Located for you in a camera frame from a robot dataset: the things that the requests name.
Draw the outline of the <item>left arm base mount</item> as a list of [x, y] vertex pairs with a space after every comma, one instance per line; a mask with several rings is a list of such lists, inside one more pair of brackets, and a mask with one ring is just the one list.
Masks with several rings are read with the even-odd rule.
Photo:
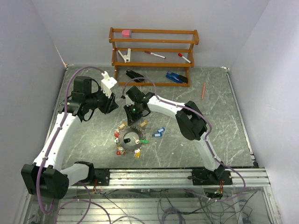
[[108, 186], [110, 182], [110, 170], [106, 168], [96, 168], [93, 171], [90, 185]]

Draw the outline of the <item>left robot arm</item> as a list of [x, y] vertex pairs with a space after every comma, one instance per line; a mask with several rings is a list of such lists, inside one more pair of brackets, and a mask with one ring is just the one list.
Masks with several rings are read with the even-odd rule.
[[100, 110], [108, 114], [118, 108], [112, 88], [117, 81], [106, 72], [96, 92], [92, 92], [91, 77], [74, 78], [73, 90], [59, 107], [56, 123], [39, 155], [31, 165], [25, 164], [21, 175], [31, 195], [62, 199], [68, 187], [82, 182], [91, 185], [95, 181], [95, 168], [90, 162], [78, 161], [63, 169], [63, 158], [74, 131], [85, 121], [87, 113]]

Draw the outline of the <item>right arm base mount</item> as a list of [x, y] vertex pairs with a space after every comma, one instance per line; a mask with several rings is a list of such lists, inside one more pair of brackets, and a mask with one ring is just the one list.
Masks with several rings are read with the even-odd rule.
[[201, 185], [232, 185], [232, 177], [229, 171], [222, 168], [210, 171], [206, 168], [194, 168], [191, 175], [187, 177], [192, 181], [193, 186]]

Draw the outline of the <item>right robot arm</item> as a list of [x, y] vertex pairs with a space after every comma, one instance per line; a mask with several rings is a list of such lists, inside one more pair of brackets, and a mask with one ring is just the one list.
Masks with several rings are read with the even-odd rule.
[[148, 114], [158, 112], [174, 118], [181, 134], [194, 143], [204, 162], [204, 171], [206, 172], [204, 180], [215, 185], [228, 177], [226, 168], [208, 137], [211, 132], [211, 124], [204, 118], [194, 102], [178, 103], [164, 99], [152, 92], [144, 94], [135, 86], [127, 92], [123, 92], [121, 98], [126, 100], [124, 109], [129, 126], [144, 117], [144, 111]]

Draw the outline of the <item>metal disc keyring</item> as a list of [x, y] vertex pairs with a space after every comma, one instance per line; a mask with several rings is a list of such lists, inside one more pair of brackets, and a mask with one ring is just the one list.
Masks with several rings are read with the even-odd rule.
[[[114, 142], [116, 144], [116, 148], [117, 147], [123, 147], [124, 149], [124, 154], [129, 154], [129, 153], [133, 153], [136, 149], [140, 149], [142, 148], [143, 144], [139, 143], [136, 144], [136, 140], [145, 140], [145, 135], [144, 132], [141, 128], [137, 127], [137, 126], [126, 126], [124, 129], [119, 130], [119, 129], [115, 129], [115, 132], [119, 132], [120, 136], [119, 138], [114, 139]], [[131, 141], [127, 144], [124, 143], [124, 139], [126, 138], [130, 138]]]

